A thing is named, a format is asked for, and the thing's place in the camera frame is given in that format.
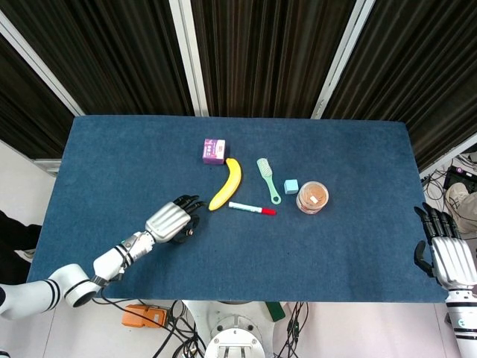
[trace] orange device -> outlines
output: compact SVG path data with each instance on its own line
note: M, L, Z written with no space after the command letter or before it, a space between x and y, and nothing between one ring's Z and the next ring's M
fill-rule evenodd
M156 322L154 324L143 317L139 317L129 312L124 312L122 316L122 324L129 327L152 327L160 328L167 325L168 310L158 306L145 306L144 304L130 304L126 306L126 310L137 313L144 317L149 318L150 320Z

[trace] plastic jar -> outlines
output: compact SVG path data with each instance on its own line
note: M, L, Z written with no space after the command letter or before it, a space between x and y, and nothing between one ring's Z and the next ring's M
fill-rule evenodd
M297 194L297 206L306 214L316 214L329 199L328 189L317 181L304 183Z

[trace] marker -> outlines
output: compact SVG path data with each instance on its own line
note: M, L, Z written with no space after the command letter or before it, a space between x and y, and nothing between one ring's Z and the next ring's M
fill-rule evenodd
M266 207L252 207L251 205L233 203L229 201L229 207L232 209L239 209L245 211L251 211L252 213L259 213L263 215L276 215L277 212L273 209L268 209Z

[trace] white robotic arm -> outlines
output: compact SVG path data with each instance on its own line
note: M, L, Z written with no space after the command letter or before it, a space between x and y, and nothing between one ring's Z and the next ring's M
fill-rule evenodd
M423 223L432 264L423 259L424 241L414 250L414 263L449 292L446 305L462 358L477 357L477 298L472 293L477 271L472 254L450 215L423 206L426 211L414 210Z
M73 263L59 268L47 280L17 286L0 284L0 316L18 319L42 313L54 309L61 298L71 307L84 305L101 288L121 280L125 269L151 251L155 243L183 242L191 236L199 222L199 217L191 214L205 204L194 202L197 199L183 195L167 203L146 221L145 231L133 234L94 261L91 280Z

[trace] purple box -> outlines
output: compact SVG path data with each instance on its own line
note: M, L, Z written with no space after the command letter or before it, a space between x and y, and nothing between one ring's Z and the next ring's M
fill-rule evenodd
M202 160L205 164L224 164L225 140L206 139L203 142Z

